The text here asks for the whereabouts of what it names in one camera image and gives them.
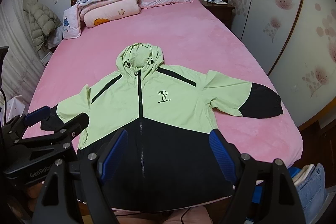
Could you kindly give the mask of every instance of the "zipper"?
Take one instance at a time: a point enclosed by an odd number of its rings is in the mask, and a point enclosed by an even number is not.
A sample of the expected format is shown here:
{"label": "zipper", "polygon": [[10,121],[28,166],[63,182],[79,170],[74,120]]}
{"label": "zipper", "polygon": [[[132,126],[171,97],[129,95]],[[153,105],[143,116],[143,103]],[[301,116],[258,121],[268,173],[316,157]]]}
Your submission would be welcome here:
{"label": "zipper", "polygon": [[140,119],[140,153],[141,153],[141,171],[142,178],[145,178],[145,170],[143,164],[143,149],[142,149],[142,89],[141,89],[141,70],[137,72],[138,76],[138,97],[139,97],[139,119]]}

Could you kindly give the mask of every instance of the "beige down coat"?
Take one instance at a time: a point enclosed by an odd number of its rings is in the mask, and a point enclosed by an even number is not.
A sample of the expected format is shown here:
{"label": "beige down coat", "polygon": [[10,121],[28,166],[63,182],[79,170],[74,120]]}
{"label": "beige down coat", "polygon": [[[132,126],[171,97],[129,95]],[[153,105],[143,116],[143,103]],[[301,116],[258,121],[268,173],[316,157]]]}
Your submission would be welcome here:
{"label": "beige down coat", "polygon": [[53,11],[36,0],[23,0],[22,5],[23,10],[28,13],[35,49],[39,51],[47,37],[62,23]]}

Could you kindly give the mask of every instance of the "curtain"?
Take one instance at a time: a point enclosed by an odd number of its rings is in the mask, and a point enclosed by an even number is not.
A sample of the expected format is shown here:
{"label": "curtain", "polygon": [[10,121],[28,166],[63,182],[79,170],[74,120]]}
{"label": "curtain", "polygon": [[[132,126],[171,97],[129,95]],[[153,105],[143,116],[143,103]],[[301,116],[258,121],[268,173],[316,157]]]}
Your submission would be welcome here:
{"label": "curtain", "polygon": [[2,68],[2,89],[7,100],[22,95],[27,110],[44,65],[33,47],[22,1],[3,0],[0,4],[0,46],[9,46]]}

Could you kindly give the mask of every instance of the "hood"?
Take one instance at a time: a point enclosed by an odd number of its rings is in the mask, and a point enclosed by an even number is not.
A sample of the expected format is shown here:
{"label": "hood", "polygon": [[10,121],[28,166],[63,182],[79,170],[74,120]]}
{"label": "hood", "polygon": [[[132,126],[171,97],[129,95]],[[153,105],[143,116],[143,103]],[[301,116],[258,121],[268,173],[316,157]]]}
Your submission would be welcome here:
{"label": "hood", "polygon": [[29,12],[30,8],[35,4],[37,4],[36,0],[23,0],[22,1],[23,10]]}
{"label": "hood", "polygon": [[163,63],[161,48],[151,44],[136,43],[128,46],[117,57],[116,65],[124,77],[135,78],[141,70],[141,78],[152,74]]}

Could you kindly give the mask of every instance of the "pink mattress cover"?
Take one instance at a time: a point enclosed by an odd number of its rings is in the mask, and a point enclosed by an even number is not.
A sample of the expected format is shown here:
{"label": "pink mattress cover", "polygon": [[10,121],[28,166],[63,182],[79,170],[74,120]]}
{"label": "pink mattress cover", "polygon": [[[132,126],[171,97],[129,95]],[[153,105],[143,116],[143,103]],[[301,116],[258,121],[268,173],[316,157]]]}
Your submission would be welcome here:
{"label": "pink mattress cover", "polygon": [[[84,28],[79,38],[63,40],[37,85],[29,112],[80,92],[112,73],[118,54],[133,43],[162,48],[167,65],[182,65],[207,73],[216,70],[274,89],[265,72],[242,42],[198,0],[142,10],[140,14]],[[287,166],[301,157],[303,142],[287,109],[269,119],[234,117],[215,111],[218,127],[228,142],[256,160],[282,159]],[[25,138],[50,134],[40,123]],[[73,140],[77,148],[79,136]]]}

